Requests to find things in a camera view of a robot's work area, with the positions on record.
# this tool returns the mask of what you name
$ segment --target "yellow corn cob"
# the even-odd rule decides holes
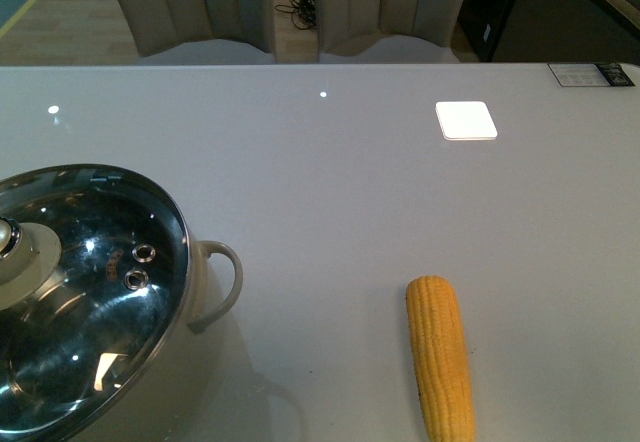
[[[429,440],[473,442],[471,376],[455,290],[442,277],[420,277],[407,287],[407,312]]]

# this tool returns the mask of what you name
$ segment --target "label sticker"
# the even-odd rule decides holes
[[[620,64],[548,64],[562,87],[634,87]]]

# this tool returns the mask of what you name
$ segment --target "glass lid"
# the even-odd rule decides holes
[[[138,174],[0,182],[0,441],[65,440],[113,403],[177,318],[188,260],[180,212]]]

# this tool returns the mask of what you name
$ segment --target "pot handle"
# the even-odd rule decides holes
[[[216,320],[222,317],[224,314],[229,312],[229,309],[233,307],[233,304],[238,300],[238,296],[240,295],[240,290],[242,289],[242,264],[240,263],[240,258],[233,251],[231,247],[223,244],[222,242],[214,242],[212,240],[202,240],[199,241],[198,246],[202,255],[207,259],[211,257],[213,254],[222,254],[231,260],[233,264],[233,270],[235,272],[235,277],[233,279],[233,287],[231,287],[231,291],[227,298],[224,299],[218,307],[209,312],[206,315],[203,315],[199,319],[196,319],[192,322],[189,322],[187,326],[191,329],[191,332],[194,334],[201,334],[205,331],[207,327],[213,324]]]

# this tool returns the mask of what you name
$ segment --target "cooking pot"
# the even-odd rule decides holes
[[[235,275],[206,311],[214,253]],[[241,285],[234,251],[194,241],[142,175],[68,165],[0,182],[0,441],[165,440],[216,370]]]

